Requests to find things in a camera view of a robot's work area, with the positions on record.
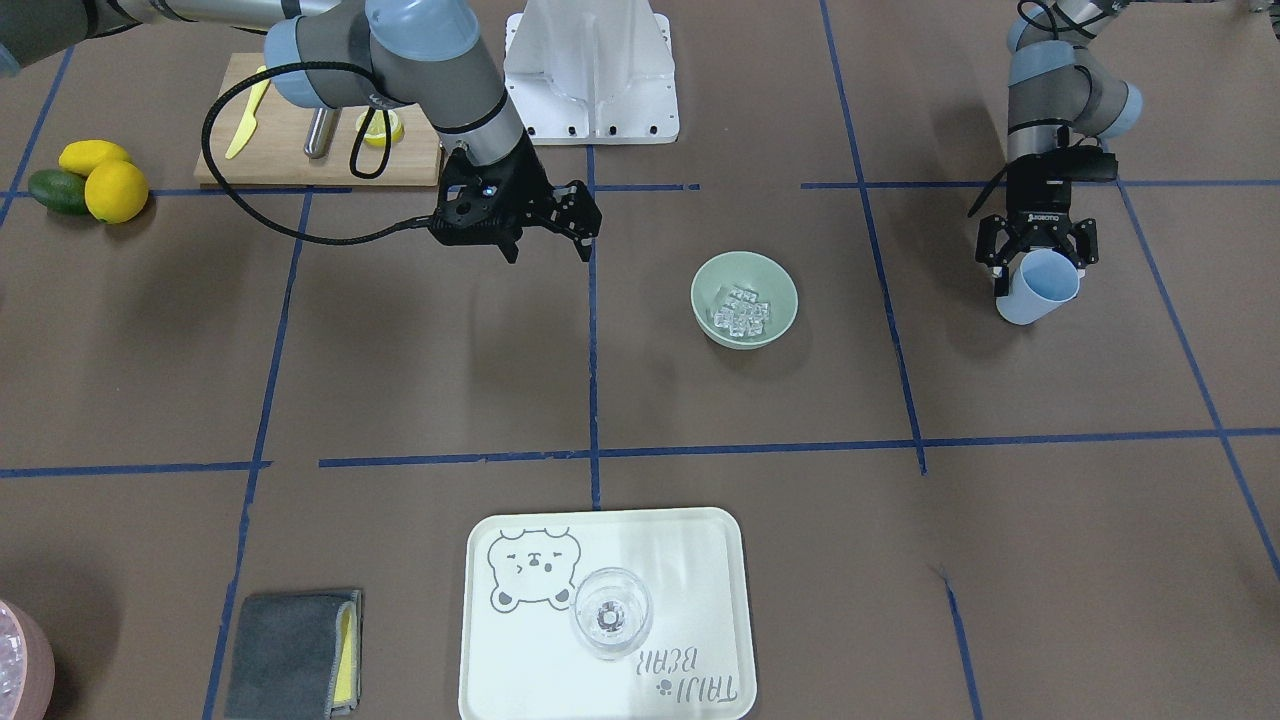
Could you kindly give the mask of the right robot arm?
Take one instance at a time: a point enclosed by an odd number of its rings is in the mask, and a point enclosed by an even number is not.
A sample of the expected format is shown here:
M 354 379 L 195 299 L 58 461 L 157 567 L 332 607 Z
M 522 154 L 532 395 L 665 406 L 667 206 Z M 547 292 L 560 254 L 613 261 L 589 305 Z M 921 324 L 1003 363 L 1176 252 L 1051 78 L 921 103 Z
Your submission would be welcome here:
M 425 229 L 445 246 L 493 246 L 508 263 L 529 227 L 593 258 L 600 210 L 585 183 L 547 178 L 466 1 L 5 1 L 3 74 L 77 44 L 163 22 L 261 31 L 264 69 L 298 108 L 419 108 L 447 158 L 434 211 L 349 238 Z

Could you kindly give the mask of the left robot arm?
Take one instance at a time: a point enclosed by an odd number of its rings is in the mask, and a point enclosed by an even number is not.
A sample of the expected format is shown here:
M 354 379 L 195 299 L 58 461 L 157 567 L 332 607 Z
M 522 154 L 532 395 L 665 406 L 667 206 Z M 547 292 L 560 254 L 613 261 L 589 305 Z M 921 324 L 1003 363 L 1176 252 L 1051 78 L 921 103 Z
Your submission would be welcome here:
M 1097 222 L 1071 217 L 1078 182 L 1117 178 L 1106 140 L 1130 131 L 1144 106 L 1142 92 L 1117 78 L 1091 45 L 1128 8 L 1128 1 L 1019 1 L 1007 33 L 1007 142 L 1005 164 L 987 182 L 968 214 L 1004 188 L 1001 214 L 980 220 L 975 261 L 1009 295 L 1012 261 L 1047 249 L 1076 272 L 1100 260 Z

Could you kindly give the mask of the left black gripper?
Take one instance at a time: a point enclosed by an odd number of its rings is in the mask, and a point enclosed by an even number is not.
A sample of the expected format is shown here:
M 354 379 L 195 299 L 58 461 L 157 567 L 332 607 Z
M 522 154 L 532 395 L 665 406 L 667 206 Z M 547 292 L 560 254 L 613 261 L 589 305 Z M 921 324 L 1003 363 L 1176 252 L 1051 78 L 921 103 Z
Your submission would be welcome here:
M 1056 177 L 1055 155 L 1060 149 L 1032 152 L 1006 168 L 1006 217 L 984 217 L 978 227 L 975 260 L 989 269 L 993 296 L 1007 297 L 1011 284 L 1010 263 L 1021 252 L 1021 237 L 1033 229 L 1070 225 L 1073 186 Z M 1083 279 L 1100 261 L 1096 219 L 1075 222 L 1066 237 L 1073 246 L 1076 275 Z

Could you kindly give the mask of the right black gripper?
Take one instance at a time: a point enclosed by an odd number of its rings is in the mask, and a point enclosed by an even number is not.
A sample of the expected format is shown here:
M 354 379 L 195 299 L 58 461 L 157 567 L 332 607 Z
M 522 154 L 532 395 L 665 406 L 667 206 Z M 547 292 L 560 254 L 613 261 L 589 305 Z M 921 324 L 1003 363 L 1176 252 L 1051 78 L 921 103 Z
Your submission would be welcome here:
M 552 187 L 532 141 L 522 135 L 512 151 L 492 164 L 476 164 L 463 149 L 452 150 L 440 176 L 438 205 L 460 196 L 492 205 L 502 228 L 497 247 L 508 264 L 518 259 L 518 241 L 529 227 L 568 238 L 582 263 L 594 258 L 602 210 L 580 179 Z

